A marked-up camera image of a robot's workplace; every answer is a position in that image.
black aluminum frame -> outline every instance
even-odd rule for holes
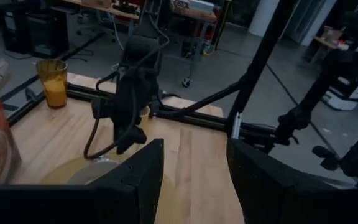
[[[203,128],[223,131],[227,133],[228,137],[230,137],[236,113],[243,112],[253,92],[253,89],[256,86],[256,83],[261,76],[262,71],[273,51],[273,48],[275,47],[275,44],[279,40],[287,22],[290,19],[293,7],[296,2],[297,0],[280,0],[252,63],[249,65],[247,72],[240,78],[238,82],[235,82],[228,88],[185,108],[186,113],[181,113],[183,112],[183,109],[178,109],[171,106],[160,105],[159,107],[160,111],[177,111],[178,113],[181,113],[181,116],[171,116],[166,113],[157,113],[156,116],[159,118],[170,119],[186,124],[200,126]],[[91,39],[83,46],[74,50],[67,56],[61,58],[61,60],[67,60],[80,50],[84,49],[89,44],[96,41],[101,36],[102,34],[97,35],[95,38]],[[23,84],[19,85],[17,88],[13,89],[11,92],[2,96],[2,101],[9,99],[13,95],[25,89],[28,85],[35,82],[37,79],[37,75],[30,78]],[[206,106],[216,100],[224,98],[225,96],[230,95],[231,93],[234,93],[236,91],[239,91],[239,93],[233,104],[228,119],[194,112],[195,110]],[[114,93],[100,92],[91,88],[68,84],[67,96],[69,98],[90,102],[94,98],[105,98],[106,95],[110,100],[114,100],[115,98]],[[31,100],[26,102],[25,105],[20,107],[8,117],[9,125],[15,125],[18,121],[20,121],[21,118],[23,118],[28,112],[35,108],[44,99],[44,94],[39,93],[36,97],[33,97]],[[282,144],[286,146],[290,144],[289,139],[277,138],[275,136],[275,129],[255,126],[253,124],[247,123],[241,123],[239,137],[245,139],[245,141],[247,141],[247,139],[250,139],[252,143],[261,144],[266,147],[273,147],[274,144]]]

wooden tabletop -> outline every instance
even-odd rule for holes
[[[314,37],[314,40],[318,41],[319,43],[321,43],[321,44],[325,45],[326,47],[329,47],[330,49],[333,49],[333,50],[336,50],[339,48],[337,45],[335,45],[331,42],[328,42],[321,37]]]
[[[194,19],[200,19],[200,20],[204,20],[204,21],[208,21],[211,23],[215,23],[216,20],[218,19],[215,16],[215,13],[206,13],[206,12],[202,12],[202,11],[197,11],[194,9],[188,9],[185,7],[180,7],[180,6],[176,6],[173,1],[171,1],[171,9],[173,12],[177,13],[177,14],[181,14],[183,16],[188,16]]]
[[[72,73],[68,74],[68,81],[90,88],[96,83],[94,78]],[[101,85],[102,90],[111,92],[115,87],[109,82]],[[164,103],[178,108],[193,104],[179,98],[168,98]],[[223,115],[221,108],[211,105],[198,111]],[[39,104],[12,127],[22,157],[12,184],[38,184],[55,168],[81,158],[93,123],[87,102],[68,99],[67,106],[59,110],[49,109],[46,102]],[[102,120],[90,151],[111,144],[112,132],[112,122]],[[181,218],[176,220],[181,220],[180,223],[244,222],[227,165],[225,133],[160,118],[150,119],[145,133],[148,142],[164,138],[164,180],[171,182],[174,188],[169,191],[162,185],[156,223],[161,219],[158,217],[164,217],[159,215],[164,209],[178,214]],[[173,194],[180,201],[178,209],[172,205]]]
[[[83,4],[81,2],[81,0],[61,0],[61,1],[66,1],[66,2],[71,2],[71,3],[74,3],[74,4],[77,4],[77,5],[80,5],[80,6],[83,6],[83,7],[91,7],[93,9],[97,9],[97,10],[100,10],[100,11],[105,11],[105,12],[110,12],[114,15],[117,15],[117,16],[124,16],[126,18],[130,18],[130,19],[139,19],[139,16],[135,15],[135,14],[131,14],[131,13],[126,13],[126,12],[122,12],[122,11],[119,11],[117,9],[113,9],[112,7],[109,7],[109,8],[105,8],[105,7],[95,7],[95,6],[89,6],[87,4]]]

concrete floor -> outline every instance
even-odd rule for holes
[[[73,45],[81,45],[87,41],[86,36],[74,35],[72,31],[70,33],[70,43]],[[120,37],[124,42],[126,35],[120,34]],[[181,85],[181,79],[188,74],[189,65],[172,58],[164,58],[163,68],[158,78],[160,87],[184,98],[199,101],[238,80],[251,63],[260,40],[261,38],[248,34],[245,29],[227,27],[223,32],[218,51],[203,58],[189,88],[183,88]],[[167,51],[172,53],[176,49],[176,53],[179,54],[177,50],[179,48],[178,44],[173,44]],[[87,49],[92,50],[94,56],[75,56],[85,58],[88,62],[68,60],[69,72],[95,78],[106,76],[111,66],[119,62],[122,53],[118,44],[112,44],[109,37],[100,39]],[[301,55],[304,50],[304,47],[290,40],[281,40],[268,61],[296,101],[302,99],[318,75],[316,71],[303,65]],[[1,95],[35,75],[34,63],[39,60],[38,58],[14,60],[5,56],[3,51],[4,46],[0,35],[0,58],[4,57],[11,64],[14,74],[14,78],[3,89]],[[15,53],[10,52],[10,54],[20,57]],[[34,83],[31,88],[36,92],[42,89],[39,82]],[[228,96],[213,105],[220,106],[227,115],[235,97],[235,94]],[[8,101],[17,106],[24,102],[23,93]],[[243,121],[277,126],[278,116],[287,113],[294,105],[273,73],[265,68],[244,110]],[[320,103],[313,112],[313,122],[340,156],[343,156],[358,139],[358,109],[350,112],[334,111]],[[341,171],[330,172],[319,166],[321,159],[313,155],[311,150],[314,146],[326,145],[312,127],[297,131],[295,135],[300,145],[293,142],[289,147],[277,146],[271,156],[304,172],[346,182],[353,181]]]

gray floor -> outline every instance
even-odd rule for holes
[[[126,39],[125,36],[125,34],[120,34],[123,42]],[[88,38],[78,37],[72,32],[70,37],[70,42],[73,45],[80,45]],[[194,101],[201,100],[238,80],[251,63],[259,42],[259,37],[248,34],[244,29],[227,27],[223,32],[219,50],[203,59],[189,88],[183,88],[181,85],[181,79],[188,74],[189,65],[171,58],[164,58],[163,68],[158,78],[160,86],[164,90],[179,94],[184,98]],[[87,49],[94,51],[94,56],[75,56],[86,58],[88,62],[69,60],[70,72],[89,77],[103,77],[109,73],[112,65],[118,63],[122,52],[117,44],[111,43],[109,37],[97,41]],[[179,46],[173,44],[167,51],[170,53],[176,51],[179,54],[177,49]],[[4,57],[12,65],[14,74],[14,78],[1,94],[34,75],[34,63],[39,60],[38,58],[14,60],[6,57],[3,50],[4,46],[0,35],[0,58]],[[297,46],[290,40],[281,40],[268,61],[268,64],[297,101],[302,99],[318,75],[316,71],[303,65],[301,54],[304,50],[303,47]],[[40,91],[40,83],[33,84],[31,88]],[[227,115],[234,98],[235,95],[231,95],[213,104],[222,107]],[[24,94],[20,94],[9,100],[8,103],[20,106],[24,101]],[[244,111],[243,121],[276,126],[278,116],[285,114],[293,107],[294,103],[285,93],[283,87],[271,71],[265,68]],[[351,112],[340,112],[333,111],[320,103],[313,112],[313,122],[341,156],[358,139],[358,108]],[[321,159],[314,156],[311,150],[316,145],[325,146],[325,144],[313,128],[308,127],[305,130],[297,131],[296,136],[300,140],[300,145],[293,142],[289,147],[277,146],[271,156],[304,172],[352,181],[341,171],[329,172],[319,166]]]

cart wheel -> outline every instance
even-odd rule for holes
[[[181,84],[185,87],[185,88],[187,88],[187,87],[189,87],[190,86],[190,79],[189,78],[184,78],[182,81],[181,81]]]

